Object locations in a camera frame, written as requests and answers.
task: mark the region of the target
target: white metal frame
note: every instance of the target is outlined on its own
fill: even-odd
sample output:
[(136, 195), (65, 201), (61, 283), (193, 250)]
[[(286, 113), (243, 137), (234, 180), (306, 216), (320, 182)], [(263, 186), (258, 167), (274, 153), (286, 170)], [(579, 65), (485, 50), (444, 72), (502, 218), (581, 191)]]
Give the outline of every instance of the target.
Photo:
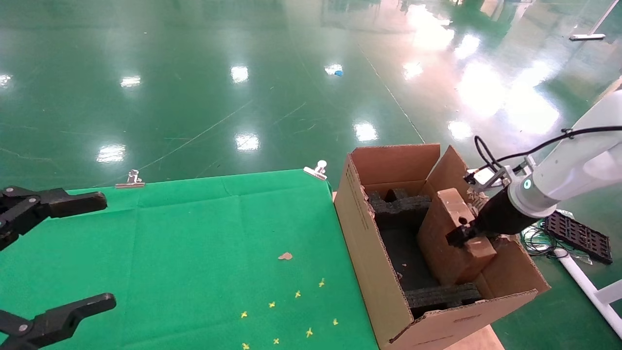
[(622, 299), (622, 280), (614, 282), (602, 289), (596, 289), (592, 281), (585, 275), (581, 268), (572, 260), (568, 252), (562, 248), (554, 250), (562, 265), (568, 273), (579, 284), (579, 287), (587, 295), (596, 309), (603, 315), (607, 323), (613, 328), (615, 333), (622, 339), (622, 319), (611, 307), (611, 303)]
[(611, 5), (607, 9), (607, 11), (605, 11), (605, 14), (598, 20), (598, 22), (596, 22), (596, 24), (594, 24), (592, 29), (590, 29), (589, 33), (587, 33), (587, 34), (571, 35), (570, 36), (570, 40), (578, 41), (578, 40), (598, 40), (598, 39), (604, 39), (605, 38), (604, 34), (595, 34), (595, 33), (598, 30), (598, 27), (600, 27), (600, 25), (603, 24), (603, 21), (605, 20), (605, 18), (607, 18), (607, 16), (609, 16), (609, 13), (611, 12), (611, 10), (613, 10), (613, 8), (616, 6), (618, 1), (619, 0), (613, 0), (613, 2), (611, 3)]

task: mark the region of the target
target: paper scrap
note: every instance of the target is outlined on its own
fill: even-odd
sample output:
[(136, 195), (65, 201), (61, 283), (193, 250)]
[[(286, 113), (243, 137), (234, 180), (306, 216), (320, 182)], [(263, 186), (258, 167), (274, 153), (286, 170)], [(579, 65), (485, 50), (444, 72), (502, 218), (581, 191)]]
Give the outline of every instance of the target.
[(294, 256), (291, 253), (285, 252), (279, 257), (279, 260), (292, 260), (293, 257)]

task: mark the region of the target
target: white robotic arm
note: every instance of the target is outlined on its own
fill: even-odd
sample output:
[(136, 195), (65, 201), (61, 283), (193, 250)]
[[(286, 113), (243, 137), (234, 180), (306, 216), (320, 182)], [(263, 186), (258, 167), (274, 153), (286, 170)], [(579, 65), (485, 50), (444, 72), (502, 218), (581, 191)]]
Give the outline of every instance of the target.
[[(615, 130), (581, 133), (610, 126)], [(493, 188), (491, 185), (504, 175), (511, 183), (484, 205), (469, 227), (450, 232), (449, 244), (462, 246), (479, 235), (518, 234), (551, 215), (560, 201), (622, 182), (622, 90), (594, 105), (568, 135), (540, 165), (533, 166), (528, 161), (526, 165), (532, 165), (532, 171), (525, 176), (518, 176), (505, 166), (489, 181), (480, 180), (476, 188), (481, 191)]]

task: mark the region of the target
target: box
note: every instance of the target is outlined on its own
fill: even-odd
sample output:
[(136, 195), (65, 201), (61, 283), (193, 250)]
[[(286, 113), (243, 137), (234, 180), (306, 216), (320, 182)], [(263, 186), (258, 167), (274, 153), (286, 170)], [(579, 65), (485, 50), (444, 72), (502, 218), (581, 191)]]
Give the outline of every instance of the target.
[[(516, 239), (499, 239), (494, 245), (496, 255), (473, 281), (485, 300), (429, 311), (414, 319), (366, 202), (365, 191), (384, 195), (390, 188), (405, 188), (411, 195), (427, 194), (433, 201), (441, 201), (444, 208), (441, 213), (445, 213), (434, 218), (437, 225), (429, 226), (448, 227), (449, 222), (449, 227), (455, 227), (456, 214), (467, 210), (465, 202), (470, 202), (468, 184), (463, 180), (467, 166), (451, 146), (440, 160), (439, 157), (439, 144), (364, 147), (346, 157), (335, 207), (381, 350), (445, 349), (550, 289)], [(446, 189), (455, 190), (439, 197), (438, 192)], [(446, 196), (450, 202), (442, 200)], [(434, 264), (442, 267), (443, 263), (457, 261), (441, 258)]]

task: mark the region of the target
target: green tablecloth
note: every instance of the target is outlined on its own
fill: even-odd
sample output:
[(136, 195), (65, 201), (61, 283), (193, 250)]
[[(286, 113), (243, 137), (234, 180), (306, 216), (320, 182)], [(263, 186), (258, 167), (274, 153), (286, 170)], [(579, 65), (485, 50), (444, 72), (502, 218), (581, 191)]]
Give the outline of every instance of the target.
[(50, 349), (377, 349), (327, 182), (292, 170), (99, 190), (108, 209), (0, 252), (3, 310), (116, 296)]

